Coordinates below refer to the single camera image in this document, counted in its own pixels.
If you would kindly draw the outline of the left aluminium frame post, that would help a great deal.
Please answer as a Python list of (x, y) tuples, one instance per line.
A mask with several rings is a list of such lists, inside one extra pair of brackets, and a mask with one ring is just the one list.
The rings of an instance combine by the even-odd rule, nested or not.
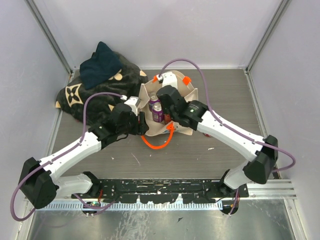
[(27, 4), (29, 10), (33, 14), (35, 20), (37, 21), (39, 27), (42, 30), (44, 36), (48, 40), (50, 46), (52, 47), (52, 49), (55, 52), (56, 56), (58, 57), (58, 59), (62, 63), (63, 67), (65, 68), (65, 70), (69, 74), (72, 74), (74, 72), (74, 70), (69, 65), (66, 57), (63, 54), (63, 51), (59, 47), (59, 45), (58, 45), (58, 43), (57, 43), (52, 31), (50, 30), (48, 24), (46, 23), (46, 20), (43, 17), (42, 13), (40, 12), (40, 10), (39, 10), (38, 6), (36, 5), (35, 1), (34, 0), (25, 0), (24, 2)]

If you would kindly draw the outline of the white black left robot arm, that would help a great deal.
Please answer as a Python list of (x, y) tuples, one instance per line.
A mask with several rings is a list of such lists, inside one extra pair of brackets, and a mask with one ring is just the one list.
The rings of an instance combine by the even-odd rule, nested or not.
[(35, 209), (42, 209), (57, 197), (83, 194), (95, 198), (101, 183), (91, 172), (64, 177), (63, 174), (86, 157), (119, 141), (121, 135), (142, 136), (148, 131), (145, 113), (124, 103), (117, 104), (109, 119), (87, 129), (80, 139), (40, 160), (24, 162), (19, 189)]

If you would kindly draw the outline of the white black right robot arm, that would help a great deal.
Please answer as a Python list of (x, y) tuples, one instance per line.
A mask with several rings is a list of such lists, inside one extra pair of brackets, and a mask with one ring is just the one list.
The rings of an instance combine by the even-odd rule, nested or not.
[(174, 122), (218, 139), (245, 158), (244, 163), (228, 169), (220, 179), (217, 189), (223, 196), (231, 197), (240, 186), (249, 182), (262, 185), (267, 183), (278, 159), (278, 152), (274, 149), (278, 140), (274, 136), (264, 138), (249, 133), (212, 114), (204, 103), (198, 100), (186, 101), (171, 85), (160, 88), (156, 95), (164, 113), (170, 115)]

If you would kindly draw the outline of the aluminium frame post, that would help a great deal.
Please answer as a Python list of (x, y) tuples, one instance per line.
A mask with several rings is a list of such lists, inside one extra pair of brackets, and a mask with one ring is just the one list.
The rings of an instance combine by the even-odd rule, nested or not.
[(273, 34), (274, 30), (276, 29), (278, 23), (280, 22), (283, 14), (285, 13), (286, 9), (290, 5), (292, 1), (291, 0), (281, 0), (278, 7), (276, 8), (266, 30), (264, 31), (264, 34), (259, 41), (245, 71), (249, 74), (252, 70), (253, 66), (255, 65), (258, 57), (260, 56), (262, 50), (264, 49), (265, 45), (267, 44), (269, 38)]
[(52, 31), (50, 30), (48, 24), (46, 23), (46, 20), (43, 17), (42, 13), (40, 12), (40, 10), (39, 10), (38, 6), (36, 5), (35, 1), (34, 0), (25, 0), (24, 2), (27, 4), (29, 10), (33, 14), (35, 20), (37, 21), (39, 27), (42, 30), (44, 36), (48, 40), (50, 46), (52, 47), (52, 49), (55, 52), (56, 56), (58, 57), (58, 59), (62, 63), (63, 67), (65, 68), (65, 70), (69, 74), (72, 74), (74, 72), (74, 70), (69, 65), (66, 57), (63, 54), (63, 51), (59, 47), (59, 45), (58, 45), (58, 43), (57, 43)]

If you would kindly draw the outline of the dark floral plush blanket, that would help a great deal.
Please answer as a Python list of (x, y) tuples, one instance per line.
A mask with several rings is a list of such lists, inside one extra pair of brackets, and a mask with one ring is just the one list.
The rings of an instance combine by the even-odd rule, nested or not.
[[(147, 74), (119, 52), (114, 53), (122, 64), (122, 68), (114, 76), (88, 90), (85, 89), (81, 76), (75, 76), (66, 87), (58, 92), (55, 108), (61, 109), (82, 122), (84, 104), (94, 94), (110, 92), (125, 95), (128, 98), (137, 97), (141, 84), (148, 81)], [(93, 97), (86, 108), (86, 124), (91, 126), (107, 120), (115, 105), (121, 102), (122, 100), (114, 95)]]

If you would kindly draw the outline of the right aluminium frame post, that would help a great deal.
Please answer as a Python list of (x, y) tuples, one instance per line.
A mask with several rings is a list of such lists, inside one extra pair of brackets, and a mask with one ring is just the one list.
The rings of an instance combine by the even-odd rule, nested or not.
[(273, 34), (274, 30), (276, 29), (278, 23), (280, 22), (283, 14), (285, 13), (286, 9), (290, 5), (292, 1), (291, 0), (281, 0), (278, 7), (276, 8), (266, 30), (264, 31), (264, 34), (259, 41), (245, 71), (249, 74), (252, 70), (253, 66), (255, 65), (258, 57), (260, 56), (262, 50), (264, 49), (265, 45), (267, 44), (269, 38)]

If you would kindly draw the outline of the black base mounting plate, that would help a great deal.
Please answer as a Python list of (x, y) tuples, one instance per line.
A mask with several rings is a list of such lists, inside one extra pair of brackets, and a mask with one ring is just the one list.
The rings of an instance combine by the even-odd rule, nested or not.
[(223, 194), (215, 179), (100, 179), (94, 194), (78, 195), (82, 199), (101, 198), (104, 203), (172, 204), (181, 197), (183, 204), (206, 204), (236, 194)]

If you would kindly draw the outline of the navy blue cloth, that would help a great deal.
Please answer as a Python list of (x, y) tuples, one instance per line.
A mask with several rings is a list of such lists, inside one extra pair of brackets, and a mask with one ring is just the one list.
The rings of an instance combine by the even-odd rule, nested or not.
[(117, 55), (100, 41), (91, 58), (80, 64), (79, 73), (84, 88), (90, 90), (104, 83), (116, 75), (122, 66)]

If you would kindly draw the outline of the beige canvas tote bag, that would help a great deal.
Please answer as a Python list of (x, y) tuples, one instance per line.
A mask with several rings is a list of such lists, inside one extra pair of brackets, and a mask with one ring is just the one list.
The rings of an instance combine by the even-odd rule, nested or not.
[[(187, 136), (193, 130), (173, 121), (171, 110), (180, 114), (188, 106), (188, 102), (198, 100), (198, 89), (193, 87), (192, 80), (177, 70), (167, 71), (161, 76), (154, 76), (147, 83), (142, 83), (138, 98), (138, 110), (144, 112), (145, 121), (149, 129), (141, 137), (143, 142), (151, 149), (165, 148), (172, 140), (174, 133)], [(146, 139), (163, 134), (169, 134), (162, 145), (153, 145)]]

